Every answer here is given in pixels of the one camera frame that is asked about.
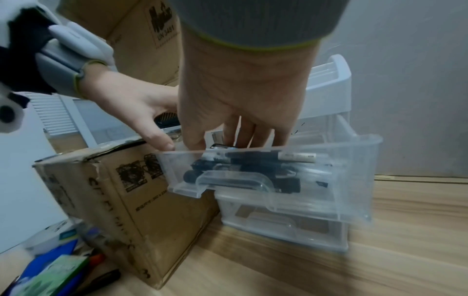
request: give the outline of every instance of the transparent plastic drawer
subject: transparent plastic drawer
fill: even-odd
[[[382,139],[359,136],[341,115],[302,120],[288,146],[158,154],[169,190],[201,197],[231,190],[231,202],[271,212],[342,222],[371,219]]]
[[[340,252],[348,249],[346,223],[279,214],[262,206],[217,199],[225,225],[316,248]]]

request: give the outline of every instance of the clear plastic container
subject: clear plastic container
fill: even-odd
[[[278,214],[261,205],[230,202],[216,194],[222,222],[237,229],[316,248],[344,252],[348,225],[342,222]]]
[[[200,197],[230,188],[229,202],[261,201],[271,212],[353,222],[371,219],[373,179],[382,138],[348,123],[351,73],[341,56],[314,67],[288,145],[158,154],[169,190]],[[220,132],[207,133],[210,147]]]

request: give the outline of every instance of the wooden table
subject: wooden table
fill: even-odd
[[[468,295],[468,179],[379,177],[372,226],[345,255],[245,233],[216,218],[166,286],[132,275],[94,296]],[[29,261],[0,256],[0,291]]]

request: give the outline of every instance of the gray sleeve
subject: gray sleeve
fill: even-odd
[[[181,22],[234,47],[294,46],[330,34],[349,0],[170,0]]]

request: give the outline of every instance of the hand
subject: hand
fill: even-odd
[[[156,126],[154,118],[177,112],[177,88],[156,85],[112,72],[94,63],[86,66],[79,89],[85,98],[130,126],[153,147],[174,150],[171,138]]]
[[[261,147],[274,130],[285,145],[301,111],[318,44],[249,52],[205,41],[182,25],[178,115],[185,145],[206,148],[204,134],[222,124],[226,145]]]

